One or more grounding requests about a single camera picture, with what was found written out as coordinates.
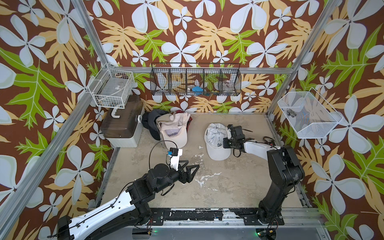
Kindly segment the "red baseball cap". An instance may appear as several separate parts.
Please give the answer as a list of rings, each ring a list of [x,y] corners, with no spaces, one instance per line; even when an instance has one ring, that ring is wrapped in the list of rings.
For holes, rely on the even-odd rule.
[[[182,111],[182,110],[177,110],[177,111],[175,111],[175,113],[176,113],[176,114],[183,114],[183,113],[185,113],[185,112]],[[187,121],[187,131],[189,130],[189,126],[190,126],[192,120],[193,120],[193,118],[192,118],[192,117],[189,117],[189,119],[188,119],[188,121]]]

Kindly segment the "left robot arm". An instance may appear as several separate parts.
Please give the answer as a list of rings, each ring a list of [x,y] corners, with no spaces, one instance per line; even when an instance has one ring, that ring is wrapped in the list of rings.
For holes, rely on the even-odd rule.
[[[170,148],[170,163],[157,164],[141,178],[128,183],[111,201],[75,218],[62,217],[58,221],[58,240],[100,240],[127,226],[147,224],[153,218],[149,202],[164,189],[171,190],[176,182],[193,181],[199,165],[180,160],[181,150]]]

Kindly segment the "black baseball cap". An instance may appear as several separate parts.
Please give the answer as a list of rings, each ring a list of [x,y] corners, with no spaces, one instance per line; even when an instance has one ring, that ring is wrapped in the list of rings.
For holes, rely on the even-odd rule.
[[[150,130],[152,126],[152,120],[150,112],[144,112],[142,115],[142,125],[145,129]]]

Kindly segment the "white New York baseball cap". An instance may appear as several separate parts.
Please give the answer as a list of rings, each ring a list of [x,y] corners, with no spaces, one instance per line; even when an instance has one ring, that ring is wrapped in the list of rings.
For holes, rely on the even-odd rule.
[[[208,125],[204,140],[208,155],[214,161],[224,161],[231,155],[231,150],[224,148],[224,138],[227,138],[226,126],[221,123]]]

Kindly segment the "dark grey baseball cap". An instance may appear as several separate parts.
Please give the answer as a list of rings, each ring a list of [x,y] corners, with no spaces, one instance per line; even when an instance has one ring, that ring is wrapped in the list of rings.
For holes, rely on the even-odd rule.
[[[151,136],[157,140],[157,141],[160,141],[161,140],[161,137],[160,137],[160,132],[159,132],[159,129],[157,127],[157,122],[156,120],[167,114],[168,112],[164,111],[164,110],[160,110],[160,109],[154,109],[152,110],[151,112],[149,112],[148,114],[148,125],[149,125],[149,131],[150,131],[150,134]]]

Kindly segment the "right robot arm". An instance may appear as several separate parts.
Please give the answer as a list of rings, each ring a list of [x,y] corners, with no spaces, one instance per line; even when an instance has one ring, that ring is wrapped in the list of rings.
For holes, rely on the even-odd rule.
[[[279,217],[287,196],[296,190],[305,171],[291,146],[276,146],[274,142],[257,142],[246,138],[241,126],[227,126],[224,148],[257,156],[268,162],[271,185],[266,196],[259,202],[257,220],[270,224]]]

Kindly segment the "beige baseball cap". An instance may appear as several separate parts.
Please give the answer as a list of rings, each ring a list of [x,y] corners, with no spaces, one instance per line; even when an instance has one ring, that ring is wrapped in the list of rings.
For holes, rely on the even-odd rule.
[[[156,123],[171,122],[174,120],[174,116],[171,113],[164,114],[156,119]]]

